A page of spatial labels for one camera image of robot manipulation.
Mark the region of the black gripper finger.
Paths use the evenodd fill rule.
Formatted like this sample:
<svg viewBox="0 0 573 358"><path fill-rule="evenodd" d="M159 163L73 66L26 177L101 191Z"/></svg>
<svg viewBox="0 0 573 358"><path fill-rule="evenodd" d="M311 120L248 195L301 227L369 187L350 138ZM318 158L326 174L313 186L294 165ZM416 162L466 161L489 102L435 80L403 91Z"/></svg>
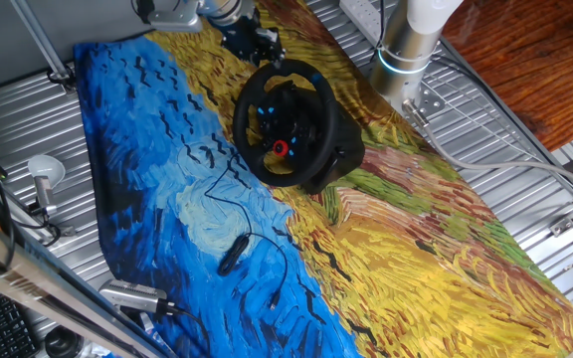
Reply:
<svg viewBox="0 0 573 358"><path fill-rule="evenodd" d="M280 41L279 30L277 28L257 28L255 30L257 40L260 44L275 45Z"/></svg>
<svg viewBox="0 0 573 358"><path fill-rule="evenodd" d="M260 54L261 61L267 61L275 67L279 67L286 57L286 50L282 47L272 46L262 50Z"/></svg>

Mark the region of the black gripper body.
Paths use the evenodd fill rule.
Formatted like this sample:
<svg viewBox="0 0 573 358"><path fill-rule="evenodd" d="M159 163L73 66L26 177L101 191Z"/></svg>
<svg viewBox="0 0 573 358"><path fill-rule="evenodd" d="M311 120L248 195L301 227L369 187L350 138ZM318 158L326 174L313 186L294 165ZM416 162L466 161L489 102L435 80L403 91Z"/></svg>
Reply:
<svg viewBox="0 0 573 358"><path fill-rule="evenodd" d="M248 63L259 63L266 52L266 31L261 27L260 12L255 7L245 10L233 24L220 29L221 46Z"/></svg>

